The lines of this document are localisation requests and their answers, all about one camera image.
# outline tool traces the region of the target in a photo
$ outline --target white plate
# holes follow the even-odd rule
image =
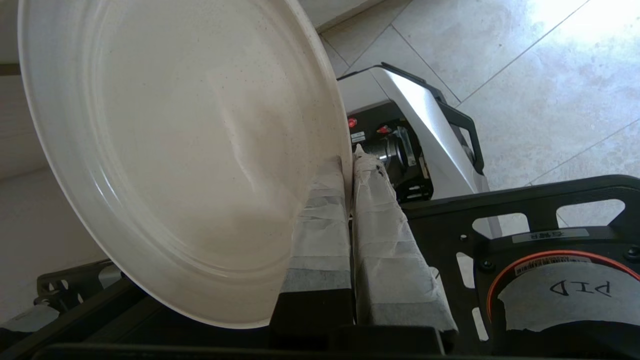
[[[20,64],[58,182],[170,308],[266,325],[317,164],[351,149],[295,1],[23,0]]]

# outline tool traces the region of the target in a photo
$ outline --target label sticker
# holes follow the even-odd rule
[[[589,236],[587,229],[558,229],[550,231],[539,231],[537,233],[519,234],[511,237],[514,244],[525,243],[527,241],[558,239],[558,238],[581,238]]]
[[[640,281],[596,263],[557,263],[516,277],[498,294],[506,330],[543,331],[577,321],[640,325]]]
[[[558,255],[558,256],[547,256],[545,258],[533,259],[526,261],[514,268],[516,276],[520,276],[526,273],[529,270],[533,270],[540,266],[545,266],[549,264],[557,264],[557,263],[590,263],[591,260],[589,258],[585,258],[584,256],[571,256],[571,255]]]
[[[357,143],[357,142],[361,142],[361,141],[364,141],[364,140],[365,140],[364,136],[361,136],[359,138],[352,138],[351,139],[351,143]]]

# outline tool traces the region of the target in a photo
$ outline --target orange ring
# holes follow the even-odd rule
[[[504,268],[499,274],[498,276],[495,277],[495,279],[493,280],[491,286],[489,287],[489,292],[487,293],[487,297],[486,297],[486,314],[489,318],[489,322],[491,322],[491,298],[493,297],[493,292],[495,291],[495,287],[498,285],[498,282],[502,279],[502,277],[504,276],[504,274],[506,274],[508,271],[512,270],[514,267],[518,266],[519,264],[525,262],[525,261],[529,261],[529,260],[533,260],[533,259],[537,259],[537,258],[543,258],[545,256],[549,256],[549,255],[578,255],[578,256],[584,256],[586,258],[590,258],[590,259],[598,259],[604,263],[607,263],[608,265],[611,265],[613,268],[617,268],[618,270],[621,270],[623,272],[626,272],[627,274],[631,275],[633,278],[635,278],[636,280],[640,281],[640,275],[638,275],[635,271],[631,270],[630,268],[628,268],[627,266],[613,260],[613,259],[609,259],[606,258],[604,256],[598,255],[598,254],[593,254],[590,252],[586,252],[586,251],[578,251],[578,250],[550,250],[550,251],[543,251],[543,252],[537,252],[535,254],[531,254],[528,256],[525,256],[524,258],[518,259],[516,261],[514,261],[511,265],[507,266],[506,268]]]

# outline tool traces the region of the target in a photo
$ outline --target screw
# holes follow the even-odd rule
[[[637,245],[631,246],[625,253],[625,259],[633,262],[640,260],[640,247]]]
[[[491,272],[495,269],[495,265],[489,260],[483,260],[480,263],[480,270],[484,272]]]
[[[640,255],[640,248],[637,247],[637,246],[632,246],[627,251],[627,255],[629,255],[629,256],[638,256],[638,255]]]

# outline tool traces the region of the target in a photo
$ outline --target floor tile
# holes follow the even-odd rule
[[[569,227],[564,220],[556,214],[556,220],[558,221],[558,228]],[[500,228],[502,229],[503,236],[510,236],[520,233],[528,233],[529,223],[527,217],[521,213],[501,215],[498,217],[500,222]]]
[[[625,127],[587,151],[553,169],[534,184],[556,183],[585,177],[623,174],[640,177],[640,121]],[[569,226],[606,225],[622,209],[618,200],[561,208],[558,212]]]
[[[340,56],[353,64],[410,0],[386,0],[322,33]]]
[[[585,0],[420,0],[393,22],[464,100]]]
[[[438,76],[420,56],[404,41],[400,34],[389,26],[377,39],[369,46],[348,72],[358,71],[379,65],[381,62],[389,63],[405,71],[412,73],[427,81],[427,84],[440,89],[451,106],[457,106],[460,102],[442,83]]]
[[[344,62],[344,60],[340,57],[340,55],[338,55],[338,53],[335,52],[335,50],[331,47],[331,45],[329,45],[329,43],[323,37],[320,37],[320,40],[322,40],[324,51],[326,51],[326,55],[327,57],[329,57],[329,62],[331,62],[331,67],[333,68],[335,77],[336,78],[341,77],[347,71],[347,69],[349,68],[349,65],[347,65],[346,62]]]
[[[476,122],[492,190],[536,179],[640,115],[640,2],[615,5],[590,1],[458,107]]]

